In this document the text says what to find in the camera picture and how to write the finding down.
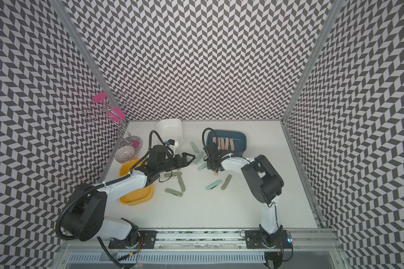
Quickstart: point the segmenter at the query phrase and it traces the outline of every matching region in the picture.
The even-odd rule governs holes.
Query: white table surface
[[[156,130],[157,122],[130,122],[128,130],[143,140],[138,153],[142,157],[148,149],[148,135]],[[278,217],[285,228],[317,228],[301,180],[295,167],[279,121],[183,121],[183,142],[176,153],[195,154],[190,146],[193,141],[202,150],[202,132],[206,127],[220,130],[241,131],[247,136],[247,150],[244,157],[265,155],[284,180],[284,187],[278,207]],[[153,183],[154,196],[151,200],[128,206],[118,200],[109,205],[105,215],[124,217],[140,228],[257,228],[261,220],[261,203],[251,194],[244,176],[231,171],[198,171],[198,165],[182,168],[186,191],[183,197],[166,193],[165,188],[180,191],[176,177],[166,182]],[[121,164],[113,161],[106,181],[119,177]],[[228,174],[232,179],[226,190],[217,186],[210,191],[205,186],[216,180],[224,180]]]

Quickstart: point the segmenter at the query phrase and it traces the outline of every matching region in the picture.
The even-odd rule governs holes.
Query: chevron patterned wall
[[[404,268],[404,1],[347,1],[287,125],[350,264]]]
[[[132,119],[281,118],[330,0],[66,0]]]
[[[48,266],[60,208],[101,174],[116,134],[80,116],[98,91],[45,0],[0,1],[0,268]]]

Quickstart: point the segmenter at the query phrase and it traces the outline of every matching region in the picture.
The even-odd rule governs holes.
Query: wire
[[[103,251],[106,253],[106,255],[109,257],[109,259],[118,267],[122,268],[122,269],[130,269],[129,267],[126,267],[124,265],[122,265],[121,263],[119,263],[108,251],[108,249],[105,247],[105,244],[103,244],[103,241],[100,237],[97,237],[97,240],[100,243],[100,246],[102,247]]]
[[[163,180],[163,181],[160,181],[160,178],[159,178],[158,181],[159,181],[160,183],[166,182],[166,181],[168,181],[168,180],[171,179],[171,177],[172,177],[172,170],[171,170],[171,171],[168,171],[168,172],[171,172],[171,176],[170,176],[167,180]]]
[[[167,150],[169,150],[170,152],[171,152],[171,156],[170,156],[170,158],[173,158],[173,150],[172,150],[172,148],[169,148],[168,146],[166,146],[165,145],[165,147],[167,148]]]
[[[280,241],[280,245],[281,245],[281,255],[283,255],[283,243]]]
[[[275,205],[275,219],[277,220],[277,227],[278,227],[278,229],[280,229],[280,227],[278,226],[278,218],[277,218],[277,204],[274,203],[274,205]],[[280,230],[280,232],[281,232],[281,238],[283,239],[283,242],[284,242],[283,231]],[[289,257],[289,259],[284,260],[283,262],[288,262],[288,261],[290,261],[290,259],[293,257],[293,244],[292,244],[292,243],[290,243],[290,248],[291,248],[291,250],[292,250],[292,254],[291,254],[291,256]],[[283,254],[284,254],[284,249],[283,249],[283,244],[282,244],[282,243],[281,243],[281,249],[282,249],[281,255],[283,255]]]
[[[125,260],[125,259],[127,259],[127,258],[130,258],[131,256],[133,256],[133,255],[135,255],[135,254],[136,254],[136,251],[130,252],[128,255],[124,255],[124,256],[122,256],[121,258],[118,258],[117,261],[120,262],[120,261],[122,261],[122,260]]]
[[[144,237],[142,237],[142,242],[141,242],[141,244],[139,245],[139,247],[138,247],[138,254],[136,255],[136,263],[138,263],[138,259],[139,259],[139,250],[140,250],[140,248],[141,248],[141,246],[142,246],[142,244],[144,243]]]
[[[239,231],[239,236],[241,236],[242,238],[245,239],[246,237],[241,235],[241,232],[242,232],[242,231],[245,231],[245,229],[242,229],[241,231]]]
[[[202,132],[203,150],[205,151],[206,155],[208,156],[207,164],[212,164],[212,163],[211,163],[211,157],[210,157],[209,154],[208,154],[208,149],[207,149],[206,144],[205,144],[205,132],[206,132],[206,130],[211,130],[211,131],[214,132],[214,135],[215,135],[215,138],[216,138],[216,142],[215,142],[214,144],[217,144],[217,143],[218,143],[218,136],[217,136],[217,133],[216,133],[216,132],[214,131],[214,129],[212,129],[212,128],[205,128],[205,130]]]
[[[291,246],[292,254],[291,254],[291,256],[289,257],[289,259],[284,260],[283,262],[288,262],[288,261],[290,261],[290,259],[293,257],[293,244],[291,243],[290,246]]]

